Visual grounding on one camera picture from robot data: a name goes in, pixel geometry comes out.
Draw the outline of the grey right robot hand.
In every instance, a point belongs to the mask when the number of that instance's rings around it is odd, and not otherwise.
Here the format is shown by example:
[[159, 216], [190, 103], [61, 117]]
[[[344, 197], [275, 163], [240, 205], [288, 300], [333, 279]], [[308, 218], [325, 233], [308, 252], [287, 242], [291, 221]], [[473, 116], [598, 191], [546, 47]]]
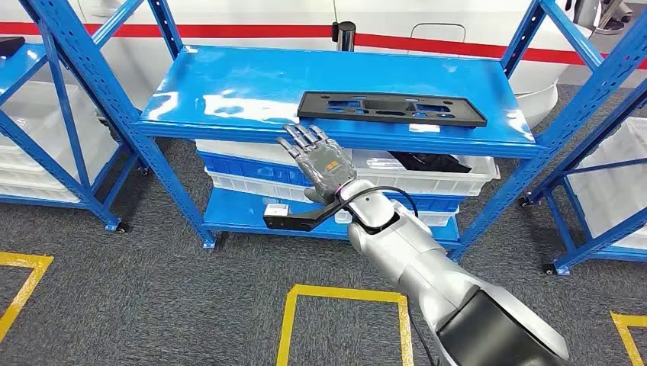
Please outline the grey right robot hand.
[[304, 191], [309, 200], [329, 204], [341, 187], [357, 178], [351, 158], [318, 126], [286, 124], [283, 129], [294, 142], [290, 143], [283, 137], [279, 137], [277, 142], [312, 183], [313, 187]]

